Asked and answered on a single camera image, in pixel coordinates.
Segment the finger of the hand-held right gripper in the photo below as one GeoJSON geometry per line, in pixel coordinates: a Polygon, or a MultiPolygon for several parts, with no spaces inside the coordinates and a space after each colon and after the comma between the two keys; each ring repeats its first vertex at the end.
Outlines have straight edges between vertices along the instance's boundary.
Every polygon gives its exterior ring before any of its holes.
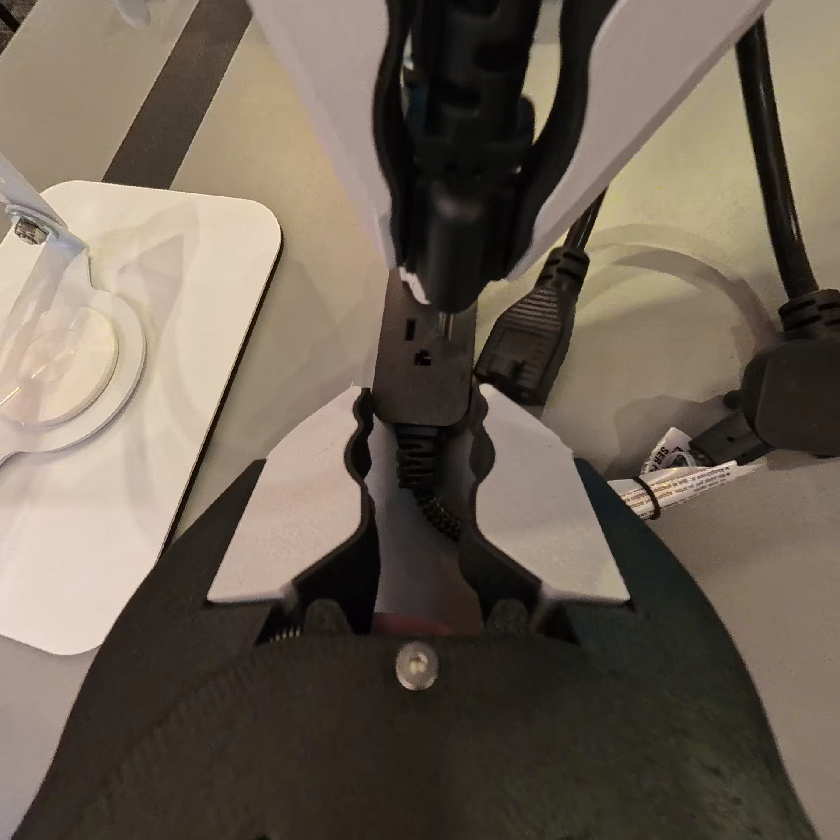
{"type": "Polygon", "coordinates": [[[542,203],[508,280],[538,261],[768,5],[617,3],[591,49],[588,101],[570,165],[542,203]]]}
{"type": "Polygon", "coordinates": [[[391,269],[408,266],[414,144],[401,74],[416,5],[253,2],[255,21],[391,269]]]}

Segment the black power plug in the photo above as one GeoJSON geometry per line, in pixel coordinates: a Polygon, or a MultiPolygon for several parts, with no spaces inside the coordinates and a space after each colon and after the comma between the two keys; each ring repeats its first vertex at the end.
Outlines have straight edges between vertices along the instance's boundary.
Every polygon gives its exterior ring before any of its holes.
{"type": "Polygon", "coordinates": [[[406,270],[446,316],[503,277],[534,109],[522,88],[540,2],[420,2],[411,29],[406,270]]]}

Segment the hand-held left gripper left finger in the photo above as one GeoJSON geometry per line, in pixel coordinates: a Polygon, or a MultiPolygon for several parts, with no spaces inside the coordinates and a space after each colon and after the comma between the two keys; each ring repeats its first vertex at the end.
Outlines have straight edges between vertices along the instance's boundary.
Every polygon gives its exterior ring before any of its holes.
{"type": "Polygon", "coordinates": [[[371,469],[371,391],[350,387],[265,460],[211,583],[213,604],[273,602],[287,616],[336,602],[371,630],[381,562],[371,469]]]}

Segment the black flat strip plug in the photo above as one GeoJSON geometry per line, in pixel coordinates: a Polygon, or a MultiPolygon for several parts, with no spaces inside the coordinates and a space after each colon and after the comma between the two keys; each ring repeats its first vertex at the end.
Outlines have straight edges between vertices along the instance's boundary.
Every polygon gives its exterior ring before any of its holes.
{"type": "Polygon", "coordinates": [[[745,466],[774,451],[839,456],[838,334],[790,339],[745,368],[737,407],[689,442],[704,466],[745,466]]]}

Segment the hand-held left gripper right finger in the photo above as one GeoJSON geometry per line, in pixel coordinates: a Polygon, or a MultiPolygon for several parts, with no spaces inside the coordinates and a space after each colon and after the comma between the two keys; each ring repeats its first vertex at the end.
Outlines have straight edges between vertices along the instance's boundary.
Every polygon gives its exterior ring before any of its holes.
{"type": "Polygon", "coordinates": [[[532,629],[551,634],[568,604],[630,603],[570,447],[489,384],[478,386],[469,431],[458,567],[483,620],[518,602],[532,629]]]}

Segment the black power strip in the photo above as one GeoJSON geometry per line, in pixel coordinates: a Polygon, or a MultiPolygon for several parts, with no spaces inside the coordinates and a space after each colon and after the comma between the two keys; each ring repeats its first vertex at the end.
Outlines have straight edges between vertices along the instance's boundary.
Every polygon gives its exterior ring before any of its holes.
{"type": "Polygon", "coordinates": [[[400,271],[389,273],[372,398],[385,424],[450,427],[467,413],[477,307],[447,318],[418,302],[400,271]]]}

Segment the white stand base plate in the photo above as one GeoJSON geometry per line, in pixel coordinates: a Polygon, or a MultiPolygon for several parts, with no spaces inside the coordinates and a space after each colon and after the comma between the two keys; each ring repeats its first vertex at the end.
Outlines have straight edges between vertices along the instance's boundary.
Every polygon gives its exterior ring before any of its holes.
{"type": "Polygon", "coordinates": [[[170,538],[282,248],[265,206],[2,162],[2,638],[99,647],[170,538]]]}

